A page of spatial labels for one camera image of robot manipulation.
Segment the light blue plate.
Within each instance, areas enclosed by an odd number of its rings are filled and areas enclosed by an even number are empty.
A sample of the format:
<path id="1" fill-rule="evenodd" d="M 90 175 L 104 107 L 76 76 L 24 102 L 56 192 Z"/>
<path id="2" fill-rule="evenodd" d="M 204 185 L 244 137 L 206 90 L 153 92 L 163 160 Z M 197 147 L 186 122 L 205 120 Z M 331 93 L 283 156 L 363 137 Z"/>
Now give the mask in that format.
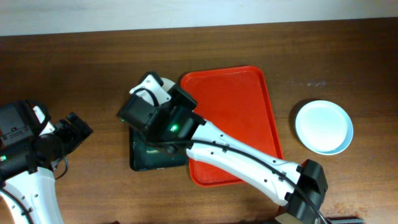
<path id="1" fill-rule="evenodd" d="M 309 150 L 332 156 L 349 147 L 354 127 L 342 107 L 330 101 L 315 100 L 299 109 L 295 118 L 295 132 Z"/>

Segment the white plate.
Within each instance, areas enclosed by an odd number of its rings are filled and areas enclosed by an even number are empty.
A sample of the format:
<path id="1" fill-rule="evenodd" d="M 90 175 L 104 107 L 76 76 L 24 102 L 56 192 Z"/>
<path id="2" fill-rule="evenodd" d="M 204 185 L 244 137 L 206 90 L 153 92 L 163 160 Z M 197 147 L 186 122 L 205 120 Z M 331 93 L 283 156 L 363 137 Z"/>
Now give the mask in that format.
<path id="1" fill-rule="evenodd" d="M 175 85 L 175 82 L 173 82 L 172 80 L 169 80 L 168 78 L 161 77 L 160 79 L 163 81 L 162 88 L 166 92 L 168 92 Z"/>

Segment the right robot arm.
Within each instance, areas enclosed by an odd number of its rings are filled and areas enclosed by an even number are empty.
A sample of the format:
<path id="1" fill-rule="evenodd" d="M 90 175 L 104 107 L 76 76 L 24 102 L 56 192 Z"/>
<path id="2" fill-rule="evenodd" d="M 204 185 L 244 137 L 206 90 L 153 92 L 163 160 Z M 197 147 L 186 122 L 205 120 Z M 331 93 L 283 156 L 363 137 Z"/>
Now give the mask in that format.
<path id="1" fill-rule="evenodd" d="M 194 112 L 197 101 L 187 91 L 165 87 L 156 72 L 145 73 L 129 94 L 117 116 L 146 145 L 184 153 L 252 185 L 282 207 L 278 223 L 328 223 L 320 211 L 328 184 L 319 163 L 284 161 L 232 138 Z"/>

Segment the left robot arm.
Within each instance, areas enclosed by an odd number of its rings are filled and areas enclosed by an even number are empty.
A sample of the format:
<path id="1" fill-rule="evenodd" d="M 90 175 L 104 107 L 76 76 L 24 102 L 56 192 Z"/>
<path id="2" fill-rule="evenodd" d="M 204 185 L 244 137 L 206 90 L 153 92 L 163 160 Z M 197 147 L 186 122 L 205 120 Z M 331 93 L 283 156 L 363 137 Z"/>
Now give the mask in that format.
<path id="1" fill-rule="evenodd" d="M 50 120 L 33 100 L 1 107 L 1 197 L 15 223 L 63 223 L 54 170 L 93 131 L 75 113 Z"/>

